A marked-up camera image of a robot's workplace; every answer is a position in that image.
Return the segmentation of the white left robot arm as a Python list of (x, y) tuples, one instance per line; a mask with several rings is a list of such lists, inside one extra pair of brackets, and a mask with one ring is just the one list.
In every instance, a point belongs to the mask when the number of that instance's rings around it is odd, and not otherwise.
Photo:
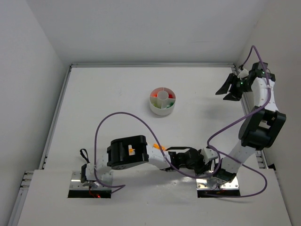
[(158, 144), (148, 145), (143, 135), (119, 138), (111, 141), (106, 154), (92, 163), (87, 150), (82, 148), (80, 155), (86, 161), (81, 167), (82, 183), (95, 182), (111, 170), (126, 170), (148, 163), (162, 171), (174, 171), (186, 168), (196, 176), (210, 170), (212, 162), (218, 158), (211, 149), (197, 150), (187, 146), (176, 146), (165, 149)]

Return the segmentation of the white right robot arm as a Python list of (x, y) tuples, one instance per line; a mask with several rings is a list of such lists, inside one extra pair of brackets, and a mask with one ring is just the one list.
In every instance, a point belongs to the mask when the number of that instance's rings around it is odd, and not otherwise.
[(276, 77), (268, 72), (267, 63), (254, 63), (251, 70), (242, 70), (239, 75), (229, 74), (222, 87), (216, 92), (224, 94), (224, 100), (239, 101), (247, 92), (253, 94), (254, 107), (240, 127), (238, 143), (213, 177), (220, 184), (231, 182), (239, 168), (256, 151), (271, 147), (286, 121), (286, 115), (280, 113), (274, 99), (273, 88)]

